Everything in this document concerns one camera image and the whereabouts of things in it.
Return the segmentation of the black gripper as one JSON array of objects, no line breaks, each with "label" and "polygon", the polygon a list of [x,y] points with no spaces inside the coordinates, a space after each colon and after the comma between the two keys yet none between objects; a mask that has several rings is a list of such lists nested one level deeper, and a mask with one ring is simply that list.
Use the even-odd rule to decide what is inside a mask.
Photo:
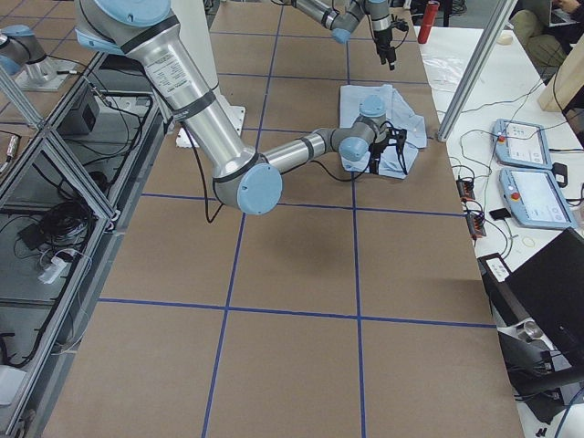
[{"label": "black gripper", "polygon": [[391,45],[392,30],[390,28],[374,30],[373,41],[375,43],[376,52],[380,58],[381,64],[387,65],[389,70],[394,70],[397,56],[396,47]]},{"label": "black gripper", "polygon": [[370,174],[379,173],[379,164],[381,162],[381,155],[386,149],[385,142],[374,142],[369,147],[369,171]]}]

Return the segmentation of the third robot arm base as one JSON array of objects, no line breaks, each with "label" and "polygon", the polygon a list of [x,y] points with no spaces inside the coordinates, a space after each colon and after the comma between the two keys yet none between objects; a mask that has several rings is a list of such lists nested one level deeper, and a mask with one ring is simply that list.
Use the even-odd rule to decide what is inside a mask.
[{"label": "third robot arm base", "polygon": [[22,90],[58,91],[77,65],[49,57],[28,26],[1,29],[1,66]]}]

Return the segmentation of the black monitor on arm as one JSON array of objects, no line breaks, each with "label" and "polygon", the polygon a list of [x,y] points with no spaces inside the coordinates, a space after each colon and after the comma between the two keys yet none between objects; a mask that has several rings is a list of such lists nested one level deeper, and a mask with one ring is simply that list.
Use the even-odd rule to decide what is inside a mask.
[{"label": "black monitor on arm", "polygon": [[535,320],[573,364],[583,361],[583,237],[567,228],[515,270],[498,253],[478,258],[502,320]]}]

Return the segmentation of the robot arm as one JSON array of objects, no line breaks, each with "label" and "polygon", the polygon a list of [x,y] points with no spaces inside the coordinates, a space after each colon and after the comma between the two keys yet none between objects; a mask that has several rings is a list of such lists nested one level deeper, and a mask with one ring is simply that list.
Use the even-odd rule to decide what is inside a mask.
[{"label": "robot arm", "polygon": [[265,153],[242,141],[180,39],[168,1],[77,1],[78,42],[141,64],[175,121],[193,135],[213,165],[217,199],[246,214],[265,214],[279,202],[282,175],[320,155],[358,161],[384,137],[384,102],[369,96],[347,128],[318,129]]},{"label": "robot arm", "polygon": [[292,0],[273,1],[273,4],[296,8],[328,29],[340,44],[346,44],[361,20],[366,18],[380,62],[390,70],[395,69],[397,60],[396,47],[391,44],[392,32],[394,29],[409,31],[407,22],[391,12],[388,1],[349,1],[343,12],[334,6],[334,2],[328,5],[323,1]]}]

